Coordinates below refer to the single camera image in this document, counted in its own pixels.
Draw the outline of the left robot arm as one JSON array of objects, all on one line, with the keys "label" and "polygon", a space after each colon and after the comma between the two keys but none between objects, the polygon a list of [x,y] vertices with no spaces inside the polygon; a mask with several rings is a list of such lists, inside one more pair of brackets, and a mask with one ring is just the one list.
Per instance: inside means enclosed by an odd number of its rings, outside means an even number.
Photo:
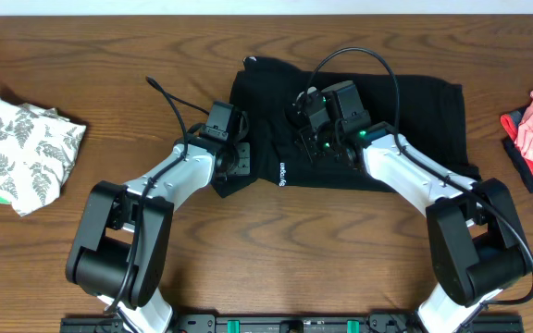
[{"label": "left robot arm", "polygon": [[246,176],[250,145],[187,134],[146,174],[91,190],[66,278],[104,302],[128,332],[168,332],[172,307],[159,291],[174,212],[213,179]]}]

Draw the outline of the black t-shirt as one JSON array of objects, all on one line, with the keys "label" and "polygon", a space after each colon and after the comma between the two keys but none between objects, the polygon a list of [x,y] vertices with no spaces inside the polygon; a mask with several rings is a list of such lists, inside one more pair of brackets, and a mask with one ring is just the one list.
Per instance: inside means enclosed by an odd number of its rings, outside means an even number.
[{"label": "black t-shirt", "polygon": [[469,163],[466,149],[465,100],[462,87],[442,79],[401,75],[396,83],[386,75],[309,72],[272,57],[248,56],[237,73],[229,101],[247,112],[250,130],[251,172],[245,177],[216,181],[221,197],[239,191],[257,179],[281,187],[387,191],[388,186],[333,158],[316,164],[297,145],[297,129],[289,122],[297,95],[305,84],[326,88],[351,80],[373,122],[399,121],[399,132],[418,151],[451,171],[481,178]]}]

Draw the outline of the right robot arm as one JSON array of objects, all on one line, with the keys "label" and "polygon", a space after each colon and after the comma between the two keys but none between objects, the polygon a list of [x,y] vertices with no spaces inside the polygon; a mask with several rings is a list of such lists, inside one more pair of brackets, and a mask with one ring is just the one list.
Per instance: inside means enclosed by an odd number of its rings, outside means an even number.
[{"label": "right robot arm", "polygon": [[533,253],[511,193],[459,175],[413,147],[396,124],[373,123],[350,81],[300,92],[290,118],[309,158],[334,156],[400,194],[427,220],[438,281],[416,312],[426,332],[465,332],[497,295],[532,277]]}]

